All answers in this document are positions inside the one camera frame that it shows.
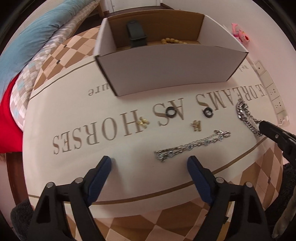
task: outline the white cardboard box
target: white cardboard box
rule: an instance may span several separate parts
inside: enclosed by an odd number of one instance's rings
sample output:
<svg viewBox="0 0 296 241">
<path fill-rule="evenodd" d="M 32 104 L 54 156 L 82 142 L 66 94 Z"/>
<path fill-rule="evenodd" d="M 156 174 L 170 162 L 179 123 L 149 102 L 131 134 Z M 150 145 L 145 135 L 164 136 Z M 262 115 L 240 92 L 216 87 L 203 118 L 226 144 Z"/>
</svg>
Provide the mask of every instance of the white cardboard box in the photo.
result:
<svg viewBox="0 0 296 241">
<path fill-rule="evenodd" d="M 147 46 L 130 48 L 126 23 L 138 20 Z M 161 44 L 163 38 L 188 44 Z M 94 55 L 116 96 L 176 85 L 225 82 L 247 49 L 209 16 L 149 10 L 105 18 Z"/>
</svg>

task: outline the silver chain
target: silver chain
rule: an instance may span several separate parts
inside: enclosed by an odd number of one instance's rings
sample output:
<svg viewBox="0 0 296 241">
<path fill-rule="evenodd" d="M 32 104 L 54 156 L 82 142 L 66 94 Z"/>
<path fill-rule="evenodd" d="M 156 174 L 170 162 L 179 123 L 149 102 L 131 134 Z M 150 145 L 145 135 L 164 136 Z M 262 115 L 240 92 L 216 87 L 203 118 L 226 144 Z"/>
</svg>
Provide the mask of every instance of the silver chain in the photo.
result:
<svg viewBox="0 0 296 241">
<path fill-rule="evenodd" d="M 252 115 L 251 112 L 248 110 L 248 105 L 244 102 L 244 100 L 242 98 L 239 98 L 239 102 L 237 103 L 237 114 L 238 114 L 238 118 L 240 118 L 240 120 L 242 120 L 245 125 L 257 136 L 262 136 L 262 134 L 260 133 L 260 131 L 258 129 L 256 129 L 247 119 L 247 117 L 250 117 L 251 119 L 254 120 L 255 124 L 259 124 L 261 122 L 261 120 L 257 120 L 255 119 Z"/>
<path fill-rule="evenodd" d="M 169 149 L 159 150 L 155 151 L 156 158 L 161 160 L 161 162 L 164 162 L 165 159 L 174 157 L 177 154 L 182 153 L 186 150 L 192 150 L 193 147 L 199 147 L 199 146 L 207 146 L 211 143 L 215 143 L 217 141 L 223 141 L 224 137 L 230 137 L 231 133 L 229 131 L 223 132 L 222 130 L 215 130 L 213 135 L 210 135 L 209 137 L 196 140 L 193 142 L 190 142 L 188 144 L 177 146 Z"/>
</svg>

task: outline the round table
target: round table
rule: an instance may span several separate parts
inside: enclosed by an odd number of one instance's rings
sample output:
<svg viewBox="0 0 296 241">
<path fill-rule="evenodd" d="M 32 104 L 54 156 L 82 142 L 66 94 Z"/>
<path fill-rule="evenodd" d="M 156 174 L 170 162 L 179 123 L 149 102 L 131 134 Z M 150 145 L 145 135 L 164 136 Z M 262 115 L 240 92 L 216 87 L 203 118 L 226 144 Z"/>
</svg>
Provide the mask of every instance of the round table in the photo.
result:
<svg viewBox="0 0 296 241">
<path fill-rule="evenodd" d="M 186 168 L 187 158 L 195 155 L 216 177 L 240 185 L 252 182 L 266 209 L 278 196 L 282 155 L 274 142 L 256 137 L 237 117 L 235 105 L 242 96 L 255 118 L 277 123 L 271 101 L 249 63 L 244 60 L 224 83 L 115 97 L 90 56 L 98 30 L 61 44 L 36 81 L 23 141 L 31 204 L 36 206 L 46 183 L 70 183 L 107 155 L 112 158 L 112 171 L 90 206 L 106 240 L 192 240 L 209 210 Z M 212 118 L 203 115 L 202 102 L 214 110 Z M 178 113 L 169 119 L 164 112 L 172 105 Z M 140 116 L 150 122 L 147 128 L 136 124 Z M 200 132 L 193 130 L 194 120 L 201 121 Z M 154 154 L 210 136 L 215 129 L 230 131 L 231 136 L 165 162 Z M 72 234 L 81 240 L 70 205 L 65 208 Z M 230 204 L 227 216 L 232 210 Z M 224 240 L 229 223 L 230 219 L 219 240 Z"/>
</svg>

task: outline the gold beaded bracelet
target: gold beaded bracelet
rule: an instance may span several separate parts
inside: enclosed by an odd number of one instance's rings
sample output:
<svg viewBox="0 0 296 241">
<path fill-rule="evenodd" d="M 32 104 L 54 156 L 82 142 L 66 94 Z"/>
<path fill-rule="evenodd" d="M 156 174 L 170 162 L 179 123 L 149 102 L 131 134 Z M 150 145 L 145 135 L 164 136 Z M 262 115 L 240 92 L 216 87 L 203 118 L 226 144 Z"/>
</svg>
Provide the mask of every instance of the gold beaded bracelet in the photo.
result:
<svg viewBox="0 0 296 241">
<path fill-rule="evenodd" d="M 179 41 L 177 39 L 173 39 L 173 38 L 165 38 L 161 40 L 162 44 L 187 44 L 183 41 Z"/>
</svg>

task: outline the metal screw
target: metal screw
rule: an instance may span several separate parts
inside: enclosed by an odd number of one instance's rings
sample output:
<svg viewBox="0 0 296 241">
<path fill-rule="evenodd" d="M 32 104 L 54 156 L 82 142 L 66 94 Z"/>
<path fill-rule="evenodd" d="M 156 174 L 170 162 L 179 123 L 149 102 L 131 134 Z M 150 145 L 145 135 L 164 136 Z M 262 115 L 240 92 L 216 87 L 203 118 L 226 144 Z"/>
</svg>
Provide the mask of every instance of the metal screw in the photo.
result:
<svg viewBox="0 0 296 241">
<path fill-rule="evenodd" d="M 76 183 L 82 183 L 83 182 L 83 178 L 82 177 L 78 177 L 75 179 Z"/>
<path fill-rule="evenodd" d="M 221 177 L 217 177 L 217 178 L 216 178 L 216 182 L 217 182 L 217 183 L 224 183 L 224 179 L 221 178 Z"/>
<path fill-rule="evenodd" d="M 47 188 L 51 188 L 53 185 L 54 185 L 53 182 L 49 182 L 49 183 L 46 184 L 46 187 L 47 187 Z"/>
<path fill-rule="evenodd" d="M 246 186 L 251 188 L 253 186 L 253 184 L 251 182 L 246 182 Z"/>
</svg>

